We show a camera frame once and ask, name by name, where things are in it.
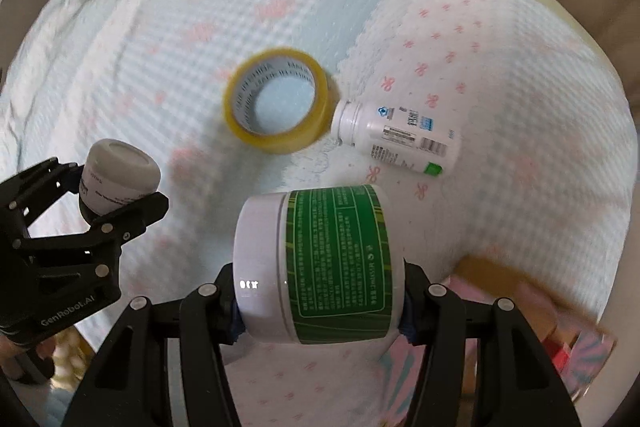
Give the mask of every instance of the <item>green and white jar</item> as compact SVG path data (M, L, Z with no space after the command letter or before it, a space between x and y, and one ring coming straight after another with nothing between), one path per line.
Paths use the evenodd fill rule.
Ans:
M254 196L236 228L234 284L247 331L264 342L395 338L402 235L373 185Z

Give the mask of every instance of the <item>green square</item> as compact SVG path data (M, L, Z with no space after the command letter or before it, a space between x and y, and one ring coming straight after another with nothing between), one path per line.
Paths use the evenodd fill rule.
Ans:
M430 163L427 165L427 168L424 170L425 174L430 174L431 176L437 176L442 172L442 167L440 167L437 163Z

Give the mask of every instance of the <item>yellow packing tape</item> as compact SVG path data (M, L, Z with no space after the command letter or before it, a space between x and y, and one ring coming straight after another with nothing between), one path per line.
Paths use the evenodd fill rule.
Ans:
M277 134L257 132L254 103L262 86L278 76L295 76L314 88L314 101L305 117ZM274 154L287 154L311 145L328 128L331 101L326 75L309 55L292 48L274 48L255 55L234 73L225 93L225 120L243 142Z

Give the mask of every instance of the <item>white jar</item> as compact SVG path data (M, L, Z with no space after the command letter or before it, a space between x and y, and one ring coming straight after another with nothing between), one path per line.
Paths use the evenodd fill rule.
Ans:
M238 219L234 286L263 342L331 344L398 335L402 232L379 187L254 196Z
M89 150L80 199L89 210L103 216L143 196L153 194L160 184L160 168L140 149L113 139L94 143Z
M460 136L444 118L410 106L340 100L332 136L374 160L437 176L450 171L460 153Z

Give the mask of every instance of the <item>metal screw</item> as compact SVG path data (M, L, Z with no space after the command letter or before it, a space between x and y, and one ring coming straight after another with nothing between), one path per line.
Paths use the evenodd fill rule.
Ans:
M95 267L95 274L98 277L107 277L109 275L109 267L106 264L98 264Z
M498 308L500 308L503 312L510 312L515 308L515 304L513 304L513 301L511 299L503 297L502 299L498 300Z
M129 306L134 310L141 310L146 306L146 297L136 297L129 303Z
M442 284L432 284L429 286L429 293L434 297L444 297L447 289Z
M203 297L209 297L218 291L218 287L215 284L207 283L198 288L198 293Z

